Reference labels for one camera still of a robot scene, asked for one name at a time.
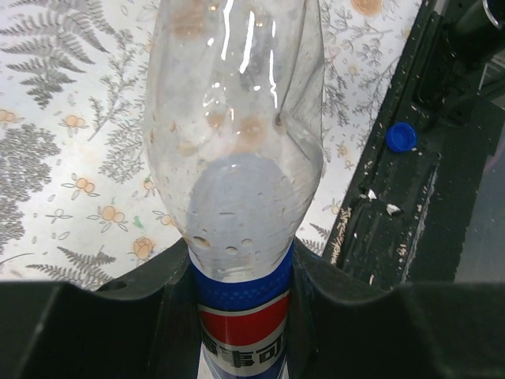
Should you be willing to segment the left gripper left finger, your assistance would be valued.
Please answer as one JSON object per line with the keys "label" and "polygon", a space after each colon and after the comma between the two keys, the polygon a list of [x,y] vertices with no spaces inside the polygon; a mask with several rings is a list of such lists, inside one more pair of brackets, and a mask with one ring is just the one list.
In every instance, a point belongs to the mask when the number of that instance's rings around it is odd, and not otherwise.
{"label": "left gripper left finger", "polygon": [[194,378],[199,360],[182,240],[96,291],[57,281],[1,285],[4,378]]}

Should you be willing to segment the blue bottle cap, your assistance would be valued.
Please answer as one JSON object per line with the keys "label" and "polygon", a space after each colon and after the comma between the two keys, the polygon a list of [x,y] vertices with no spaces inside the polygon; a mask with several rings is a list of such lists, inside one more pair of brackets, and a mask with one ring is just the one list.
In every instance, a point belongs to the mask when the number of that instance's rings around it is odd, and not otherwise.
{"label": "blue bottle cap", "polygon": [[387,130],[385,141],[393,152],[409,152],[417,146],[417,132],[409,123],[397,122]]}

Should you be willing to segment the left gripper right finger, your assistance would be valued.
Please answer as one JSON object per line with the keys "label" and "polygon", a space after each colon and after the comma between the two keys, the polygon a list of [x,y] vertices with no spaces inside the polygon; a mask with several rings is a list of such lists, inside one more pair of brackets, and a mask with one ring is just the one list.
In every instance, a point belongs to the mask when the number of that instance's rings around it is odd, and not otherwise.
{"label": "left gripper right finger", "polygon": [[295,242],[287,325],[292,378],[501,378],[501,283],[381,291]]}

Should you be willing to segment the clear Pepsi bottle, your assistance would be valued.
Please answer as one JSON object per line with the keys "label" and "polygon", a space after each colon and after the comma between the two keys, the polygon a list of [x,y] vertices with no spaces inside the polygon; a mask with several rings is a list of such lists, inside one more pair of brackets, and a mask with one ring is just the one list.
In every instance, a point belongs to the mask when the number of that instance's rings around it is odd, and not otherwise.
{"label": "clear Pepsi bottle", "polygon": [[317,1],[163,1],[144,138],[216,378],[280,378],[295,234],[324,165]]}

